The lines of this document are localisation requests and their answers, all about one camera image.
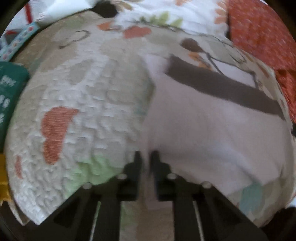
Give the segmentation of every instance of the pillow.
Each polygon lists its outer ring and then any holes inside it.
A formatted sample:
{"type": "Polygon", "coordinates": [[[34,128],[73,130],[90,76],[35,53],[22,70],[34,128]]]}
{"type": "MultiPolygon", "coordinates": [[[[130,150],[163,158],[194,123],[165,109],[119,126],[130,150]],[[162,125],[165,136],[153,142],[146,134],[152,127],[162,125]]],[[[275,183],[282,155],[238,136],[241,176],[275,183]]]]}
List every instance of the pillow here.
{"type": "Polygon", "coordinates": [[[187,33],[225,36],[228,0],[111,0],[119,14],[115,25],[124,29],[136,22],[180,28],[187,33]]]}
{"type": "Polygon", "coordinates": [[[296,122],[296,79],[289,74],[296,70],[296,43],[285,24],[258,0],[230,0],[229,23],[232,42],[275,70],[290,117],[296,122]]]}

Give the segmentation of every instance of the black plastic bracket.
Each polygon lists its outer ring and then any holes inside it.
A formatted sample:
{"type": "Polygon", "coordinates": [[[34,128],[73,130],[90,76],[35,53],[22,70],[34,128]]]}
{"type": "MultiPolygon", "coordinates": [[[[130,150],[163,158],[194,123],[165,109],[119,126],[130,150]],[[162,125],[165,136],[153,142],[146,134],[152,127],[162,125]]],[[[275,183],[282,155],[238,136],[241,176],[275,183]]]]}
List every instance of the black plastic bracket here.
{"type": "Polygon", "coordinates": [[[173,201],[175,241],[268,241],[211,183],[190,183],[172,173],[158,151],[151,154],[150,165],[158,200],[173,201]]]}
{"type": "Polygon", "coordinates": [[[120,231],[120,202],[136,201],[141,173],[140,152],[134,162],[127,164],[121,174],[100,185],[84,184],[35,230],[28,241],[88,241],[94,215],[99,213],[93,241],[118,241],[120,231]]]}

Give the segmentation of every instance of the floral bedspread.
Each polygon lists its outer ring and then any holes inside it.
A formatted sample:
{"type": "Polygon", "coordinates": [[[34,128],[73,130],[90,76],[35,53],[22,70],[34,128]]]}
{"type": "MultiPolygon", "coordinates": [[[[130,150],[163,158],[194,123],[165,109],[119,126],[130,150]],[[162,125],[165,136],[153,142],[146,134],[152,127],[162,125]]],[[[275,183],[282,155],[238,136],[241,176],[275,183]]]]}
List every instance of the floral bedspread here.
{"type": "MultiPolygon", "coordinates": [[[[109,29],[110,21],[90,11],[70,16],[14,59],[32,78],[8,130],[7,171],[15,202],[37,224],[83,183],[105,182],[132,161],[153,94],[141,56],[168,57],[172,44],[190,36],[145,25],[119,32],[109,29]]],[[[289,202],[293,189],[289,176],[228,198],[261,226],[289,202]]],[[[138,202],[123,203],[120,239],[173,240],[172,209],[148,210],[141,191],[138,202]]]]}

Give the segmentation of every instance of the yellow object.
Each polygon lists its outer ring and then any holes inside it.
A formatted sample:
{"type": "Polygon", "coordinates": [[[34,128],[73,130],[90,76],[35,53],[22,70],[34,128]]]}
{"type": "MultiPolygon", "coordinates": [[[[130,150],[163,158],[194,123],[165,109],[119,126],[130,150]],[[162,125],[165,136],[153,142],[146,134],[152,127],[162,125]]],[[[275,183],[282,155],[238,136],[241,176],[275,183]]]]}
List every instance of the yellow object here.
{"type": "Polygon", "coordinates": [[[11,197],[5,168],[5,156],[4,154],[0,154],[0,205],[3,201],[11,201],[11,197]]]}

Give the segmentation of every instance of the green leaf pattern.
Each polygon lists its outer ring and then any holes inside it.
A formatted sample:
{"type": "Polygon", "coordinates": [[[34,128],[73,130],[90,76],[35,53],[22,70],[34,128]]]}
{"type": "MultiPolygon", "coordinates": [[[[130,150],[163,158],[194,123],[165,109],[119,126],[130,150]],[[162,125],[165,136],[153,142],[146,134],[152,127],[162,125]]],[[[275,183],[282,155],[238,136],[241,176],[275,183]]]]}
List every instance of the green leaf pattern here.
{"type": "Polygon", "coordinates": [[[169,23],[170,13],[165,11],[157,17],[156,15],[152,15],[149,20],[146,20],[144,16],[140,17],[140,22],[147,23],[149,22],[151,25],[161,26],[161,27],[173,27],[173,28],[181,28],[183,23],[183,18],[177,18],[176,20],[169,23]]]}
{"type": "Polygon", "coordinates": [[[98,185],[121,173],[121,171],[122,168],[111,166],[110,161],[102,156],[83,160],[83,162],[77,163],[77,168],[70,173],[70,180],[65,185],[65,198],[71,196],[84,183],[98,185]]]}
{"type": "Polygon", "coordinates": [[[175,21],[173,21],[173,22],[170,24],[170,26],[171,26],[171,27],[174,27],[174,28],[181,28],[182,22],[183,22],[183,18],[178,18],[178,19],[176,19],[175,21]]]}

